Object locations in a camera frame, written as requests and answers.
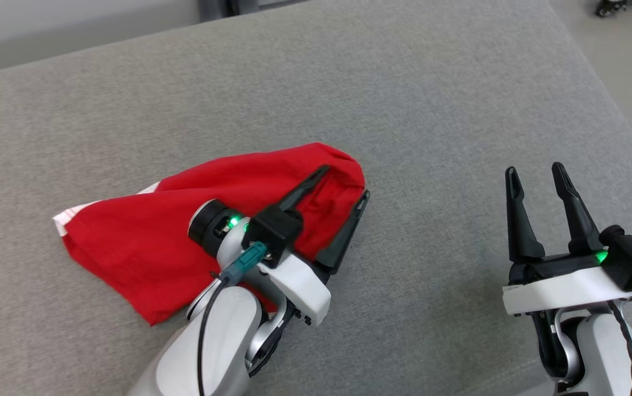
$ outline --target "teal connector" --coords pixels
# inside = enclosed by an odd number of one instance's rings
[[[267,254],[267,246],[260,241],[256,241],[247,250],[243,251],[238,259],[221,271],[218,278],[227,282],[228,285],[237,285],[249,270],[255,268],[265,258],[265,254]]]

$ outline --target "folded red garment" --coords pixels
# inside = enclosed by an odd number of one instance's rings
[[[364,190],[358,163],[323,143],[219,158],[137,195],[96,201],[54,217],[74,260],[112,286],[150,325],[190,303],[219,271],[187,235],[193,213],[218,198],[247,216],[275,203],[321,165],[331,168],[299,204],[296,249],[313,259],[348,218]]]

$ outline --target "green led indicator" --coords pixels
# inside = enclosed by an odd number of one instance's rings
[[[233,227],[237,226],[239,221],[240,221],[239,217],[231,218],[230,221],[228,221],[228,228],[233,228]]]
[[[595,253],[595,257],[597,258],[597,261],[601,264],[602,261],[604,261],[604,259],[607,258],[607,254],[608,252],[606,250],[600,250],[597,253]]]

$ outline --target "gray tabletop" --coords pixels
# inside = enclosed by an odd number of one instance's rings
[[[0,394],[122,393],[183,325],[150,328],[74,263],[54,214],[312,141],[353,155],[372,200],[326,320],[290,326],[250,394],[540,381],[501,301],[507,166],[549,253],[569,240],[553,161],[632,233],[632,132],[542,0],[312,1],[2,70]]]

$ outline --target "black cable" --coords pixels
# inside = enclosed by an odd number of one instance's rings
[[[619,326],[622,328],[622,335],[624,340],[626,340],[626,351],[628,352],[628,358],[631,359],[631,392],[629,393],[632,396],[632,340],[631,333],[628,331],[628,326],[626,326],[626,320],[624,320],[622,316],[622,311],[619,310],[617,304],[614,301],[609,301],[609,309],[612,309],[612,313],[614,314],[614,318],[617,319]]]
[[[213,304],[216,302],[216,298],[218,298],[218,294],[223,291],[225,286],[228,285],[228,279],[221,279],[222,282],[218,283],[216,286],[216,290],[213,291],[211,298],[208,299],[208,304],[206,304],[206,312],[203,314],[203,321],[201,321],[201,328],[198,331],[198,351],[196,353],[197,359],[197,373],[198,373],[198,394],[199,396],[205,396],[205,391],[203,391],[203,370],[201,361],[203,360],[203,338],[206,333],[206,323],[208,323],[208,314],[211,313],[211,308],[213,308]]]

